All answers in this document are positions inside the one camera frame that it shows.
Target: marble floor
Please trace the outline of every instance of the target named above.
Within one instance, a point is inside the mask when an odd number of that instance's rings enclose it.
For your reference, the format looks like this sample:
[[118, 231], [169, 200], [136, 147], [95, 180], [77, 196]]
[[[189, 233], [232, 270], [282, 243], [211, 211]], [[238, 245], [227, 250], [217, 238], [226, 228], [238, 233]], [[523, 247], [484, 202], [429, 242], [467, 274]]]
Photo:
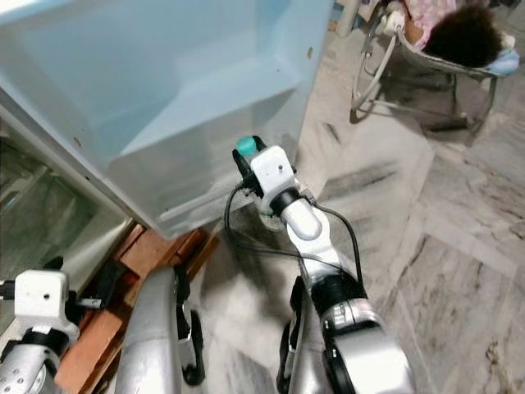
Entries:
[[[525, 4], [507, 31], [525, 53]], [[355, 226], [368, 294], [413, 366], [418, 392], [525, 392], [525, 70], [501, 80], [488, 122], [433, 135], [411, 116], [349, 124], [363, 32], [326, 37], [299, 143], [298, 178]], [[286, 247], [250, 208], [234, 226]], [[333, 241], [351, 255], [334, 223]], [[296, 262], [226, 242], [192, 284], [204, 384], [188, 392], [276, 393]]]

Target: baby's hair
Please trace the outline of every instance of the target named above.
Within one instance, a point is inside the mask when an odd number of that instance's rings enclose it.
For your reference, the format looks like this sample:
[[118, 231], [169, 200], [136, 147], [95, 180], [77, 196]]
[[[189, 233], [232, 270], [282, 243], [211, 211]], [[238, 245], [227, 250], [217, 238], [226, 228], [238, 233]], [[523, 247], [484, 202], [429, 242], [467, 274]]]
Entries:
[[502, 49], [491, 12], [466, 6], [446, 15], [431, 31], [423, 52], [467, 67], [493, 62]]

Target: refrigerator door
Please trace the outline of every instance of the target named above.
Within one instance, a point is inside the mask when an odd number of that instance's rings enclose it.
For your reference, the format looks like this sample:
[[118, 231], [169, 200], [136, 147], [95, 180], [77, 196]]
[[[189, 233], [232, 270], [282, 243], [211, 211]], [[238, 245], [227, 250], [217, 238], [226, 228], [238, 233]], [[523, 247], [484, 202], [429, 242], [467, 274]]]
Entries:
[[294, 157], [332, 3], [7, 2], [0, 104], [172, 238], [221, 216], [241, 136]]

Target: black cable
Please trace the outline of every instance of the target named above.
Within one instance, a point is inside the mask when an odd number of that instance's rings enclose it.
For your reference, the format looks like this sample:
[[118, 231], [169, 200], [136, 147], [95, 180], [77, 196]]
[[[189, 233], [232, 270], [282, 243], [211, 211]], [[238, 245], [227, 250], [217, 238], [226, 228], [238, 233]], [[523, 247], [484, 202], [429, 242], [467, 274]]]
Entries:
[[342, 273], [347, 273], [341, 265], [328, 263], [327, 261], [322, 261], [321, 259], [312, 256], [310, 254], [301, 254], [298, 251], [294, 250], [277, 250], [277, 249], [271, 249], [271, 248], [261, 248], [259, 246], [255, 246], [248, 242], [239, 241], [235, 238], [231, 226], [230, 226], [230, 212], [231, 212], [231, 202], [233, 201], [235, 195], [239, 190], [244, 189], [244, 184], [240, 182], [239, 184], [235, 185], [234, 189], [230, 192], [230, 195], [228, 196], [228, 200], [226, 201], [226, 206], [224, 209], [224, 228], [226, 231], [226, 235], [228, 236], [228, 239], [230, 242], [237, 248], [246, 250], [248, 252], [252, 253], [262, 253], [262, 254], [277, 254], [281, 256], [288, 256], [288, 257], [295, 257], [297, 259], [303, 260], [303, 259], [310, 259], [314, 261], [318, 261], [319, 263], [323, 263], [325, 265], [328, 265], [333, 268], [337, 268], [341, 275]]
[[358, 274], [358, 282], [361, 286], [364, 286], [363, 284], [363, 273], [361, 272], [361, 259], [359, 257], [359, 247], [358, 247], [358, 238], [355, 236], [355, 231], [352, 228], [352, 225], [350, 222], [339, 212], [334, 211], [333, 209], [323, 207], [319, 205], [316, 202], [313, 203], [313, 206], [320, 211], [323, 211], [325, 213], [329, 213], [330, 215], [334, 215], [336, 218], [339, 218], [346, 226], [348, 233], [350, 234], [350, 238], [352, 238], [352, 246], [354, 247], [354, 260], [355, 260], [355, 270]]

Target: metal frame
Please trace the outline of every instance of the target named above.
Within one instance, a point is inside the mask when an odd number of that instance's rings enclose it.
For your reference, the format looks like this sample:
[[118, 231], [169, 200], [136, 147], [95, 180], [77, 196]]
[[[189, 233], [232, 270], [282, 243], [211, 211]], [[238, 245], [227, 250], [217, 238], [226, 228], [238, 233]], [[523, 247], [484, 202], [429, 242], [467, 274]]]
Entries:
[[[454, 64], [452, 62], [447, 62], [438, 57], [432, 57], [421, 53], [416, 50], [404, 37], [404, 31], [402, 29], [397, 30], [397, 34], [393, 35], [390, 39], [390, 43], [386, 49], [385, 56], [382, 58], [381, 63], [375, 72], [370, 71], [368, 67], [368, 62], [372, 56], [372, 41], [376, 37], [376, 31], [379, 25], [381, 24], [381, 18], [385, 15], [383, 11], [377, 13], [376, 19], [373, 21], [370, 30], [367, 33], [367, 37], [364, 41], [363, 49], [359, 58], [358, 72], [354, 78], [354, 85], [352, 88], [352, 101], [350, 108], [350, 122], [357, 123], [364, 119], [364, 117], [358, 117], [357, 111], [363, 111], [362, 106], [365, 103], [371, 103], [375, 105], [381, 105], [382, 107], [393, 108], [396, 110], [406, 111], [406, 112], [416, 112], [423, 113], [427, 115], [433, 115], [438, 117], [443, 117], [444, 121], [436, 123], [428, 127], [430, 131], [456, 131], [460, 129], [468, 129], [470, 131], [470, 139], [467, 141], [467, 144], [471, 144], [476, 137], [479, 130], [482, 128], [485, 120], [492, 108], [495, 97], [495, 87], [498, 75], [491, 73], [487, 70], [480, 68], [468, 68]], [[419, 66], [424, 69], [428, 69], [432, 72], [441, 72], [447, 75], [450, 80], [449, 84], [431, 84], [425, 83], [424, 81], [414, 80], [410, 78], [396, 78], [390, 75], [383, 75], [386, 69], [386, 65], [394, 52], [396, 46], [401, 48], [401, 51], [404, 57], [410, 61], [412, 64]], [[359, 92], [358, 84], [361, 80], [361, 75], [363, 70], [372, 76], [372, 81], [364, 92]], [[476, 80], [482, 80], [485, 78], [490, 78], [490, 87], [488, 91], [488, 98], [484, 102], [481, 111], [475, 118], [467, 117], [465, 115], [457, 115], [455, 113], [444, 113], [444, 112], [435, 112], [428, 111], [419, 108], [411, 108], [402, 104], [392, 103], [384, 100], [377, 100], [370, 98], [372, 92], [376, 90], [380, 84], [380, 80], [394, 80], [396, 82], [411, 84], [419, 88], [425, 89], [438, 89], [438, 90], [451, 90], [453, 92], [453, 109], [456, 107], [456, 76], [458, 74], [463, 74], [472, 77]]]

